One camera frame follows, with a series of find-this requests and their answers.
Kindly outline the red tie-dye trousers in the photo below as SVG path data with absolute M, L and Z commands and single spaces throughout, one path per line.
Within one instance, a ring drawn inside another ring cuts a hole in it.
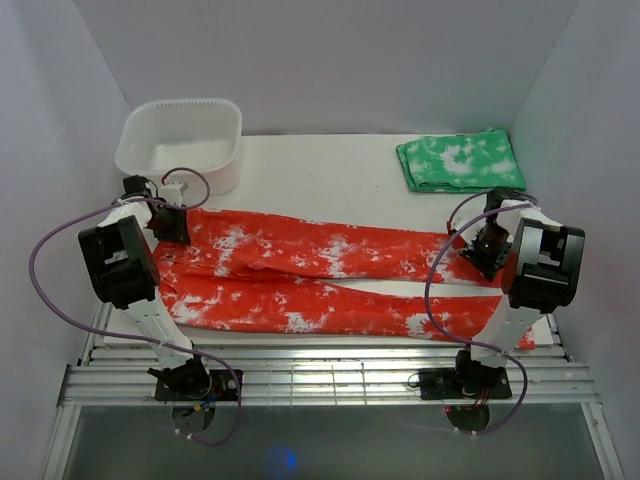
M 447 340 L 479 333 L 498 294 L 380 294 L 354 280 L 496 288 L 446 235 L 313 222 L 234 210 L 192 210 L 191 244 L 160 242 L 153 256 L 175 322 L 219 331 Z

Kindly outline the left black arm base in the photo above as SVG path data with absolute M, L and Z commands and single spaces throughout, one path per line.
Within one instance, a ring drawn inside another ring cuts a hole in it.
M 186 385 L 185 390 L 171 390 L 161 380 L 156 383 L 153 399 L 161 402 L 198 402 L 213 400 L 234 402 L 239 398 L 244 371 L 235 369 L 232 375 L 226 369 L 210 369 L 209 379 L 199 379 Z

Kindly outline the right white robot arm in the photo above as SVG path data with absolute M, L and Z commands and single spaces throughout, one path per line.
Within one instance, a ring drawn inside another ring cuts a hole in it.
M 506 356 L 542 316 L 569 305 L 579 282 L 586 233 L 560 224 L 513 188 L 486 193 L 483 226 L 460 255 L 503 297 L 485 327 L 456 355 L 451 382 L 463 397 L 507 387 Z

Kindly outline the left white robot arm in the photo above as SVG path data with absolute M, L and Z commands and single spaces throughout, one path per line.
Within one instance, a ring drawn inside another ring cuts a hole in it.
M 107 217 L 78 234 L 93 289 L 101 301 L 124 312 L 152 345 L 159 367 L 149 374 L 180 397 L 201 399 L 211 390 L 212 376 L 161 298 L 161 275 L 145 237 L 149 231 L 158 241 L 191 244 L 184 203 L 188 184 L 163 176 L 156 185 L 134 175 L 123 186 L 124 195 Z

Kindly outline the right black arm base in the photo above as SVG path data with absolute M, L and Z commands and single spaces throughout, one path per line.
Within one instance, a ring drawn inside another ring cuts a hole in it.
M 466 349 L 457 353 L 454 367 L 420 369 L 409 377 L 408 386 L 417 388 L 422 400 L 504 400 L 512 397 L 505 368 L 484 366 L 472 360 Z

